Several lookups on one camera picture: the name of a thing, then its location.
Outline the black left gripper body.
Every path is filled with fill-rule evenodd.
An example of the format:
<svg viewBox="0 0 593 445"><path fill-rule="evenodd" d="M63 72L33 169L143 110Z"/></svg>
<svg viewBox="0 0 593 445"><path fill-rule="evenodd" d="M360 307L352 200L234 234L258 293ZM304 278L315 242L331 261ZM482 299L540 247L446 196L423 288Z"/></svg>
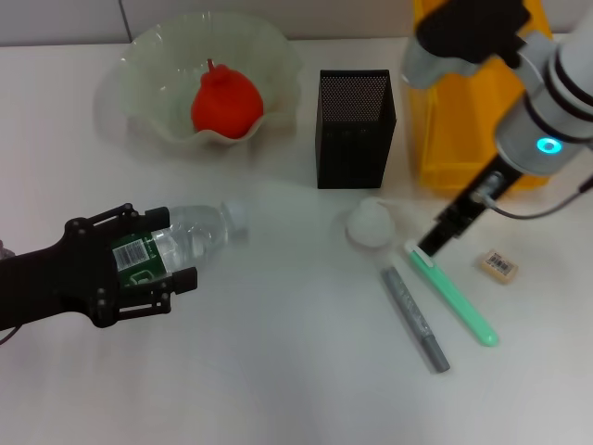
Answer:
<svg viewBox="0 0 593 445"><path fill-rule="evenodd" d="M101 328L116 323L119 284L111 243L118 224L116 218L74 219L55 245L1 260L1 327L65 312L85 315Z"/></svg>

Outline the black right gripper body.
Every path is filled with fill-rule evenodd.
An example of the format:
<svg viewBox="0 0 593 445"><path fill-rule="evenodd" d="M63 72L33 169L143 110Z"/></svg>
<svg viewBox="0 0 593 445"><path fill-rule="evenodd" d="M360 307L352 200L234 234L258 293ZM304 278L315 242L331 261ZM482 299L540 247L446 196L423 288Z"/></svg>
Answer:
<svg viewBox="0 0 593 445"><path fill-rule="evenodd" d="M481 201L473 199L477 192L485 188L486 194L497 200L523 176L496 155L438 215L437 226L450 236L459 237L486 210Z"/></svg>

